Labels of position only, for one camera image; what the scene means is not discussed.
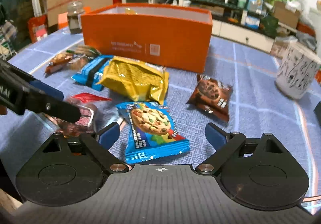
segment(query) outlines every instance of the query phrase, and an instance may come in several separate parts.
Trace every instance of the blue tablecloth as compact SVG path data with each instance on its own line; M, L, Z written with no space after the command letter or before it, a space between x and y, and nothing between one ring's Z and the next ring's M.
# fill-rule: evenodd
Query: blue tablecloth
M118 119L115 104L126 98L105 88L96 92L77 85L70 79L71 71L61 71L44 78L45 63L57 52L82 42L82 34L70 35L62 29L23 50L10 62L64 92L65 96L90 92L113 98L112 102L99 104L102 111L98 128ZM220 38L211 38L205 73L233 86L229 103L230 121L225 124L194 107L185 104L196 86L196 74L168 68L170 73L167 103L179 134L190 141L191 151L185 155L161 158L153 164L198 165L214 149L205 139L205 125L213 122L227 132L239 131L247 137L259 138L262 133L273 133L302 165L310 179L307 197L321 195L321 130L313 109L321 100L321 87L313 82L309 91L298 102L284 97L274 85L278 60L258 50ZM9 177L14 181L23 164L55 129L41 115L26 112L19 117L12 112L0 118L2 127L0 158ZM121 131L119 140L110 151L124 159L129 127ZM321 204L304 203L314 212Z

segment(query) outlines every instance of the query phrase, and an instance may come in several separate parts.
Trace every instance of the white cup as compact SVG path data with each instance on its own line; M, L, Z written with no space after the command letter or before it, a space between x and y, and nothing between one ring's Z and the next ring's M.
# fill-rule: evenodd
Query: white cup
M286 96L300 99L319 70L321 59L301 43L289 44L279 67L275 84Z

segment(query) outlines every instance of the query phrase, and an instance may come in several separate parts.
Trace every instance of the silver bolt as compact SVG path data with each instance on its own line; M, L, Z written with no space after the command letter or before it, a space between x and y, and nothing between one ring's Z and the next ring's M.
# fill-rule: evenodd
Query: silver bolt
M110 167L110 169L114 172L120 172L126 169L126 166L122 163L115 163Z
M207 164L207 163L204 163L204 164L201 164L198 169L202 172L210 172L212 170L214 170L214 166L211 165L211 164Z

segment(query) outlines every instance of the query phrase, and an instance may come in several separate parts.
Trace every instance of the yellow wrapper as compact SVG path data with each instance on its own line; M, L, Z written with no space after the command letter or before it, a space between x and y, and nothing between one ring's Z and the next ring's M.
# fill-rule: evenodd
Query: yellow wrapper
M169 73L139 60L114 56L98 84L128 96L133 101L164 104Z

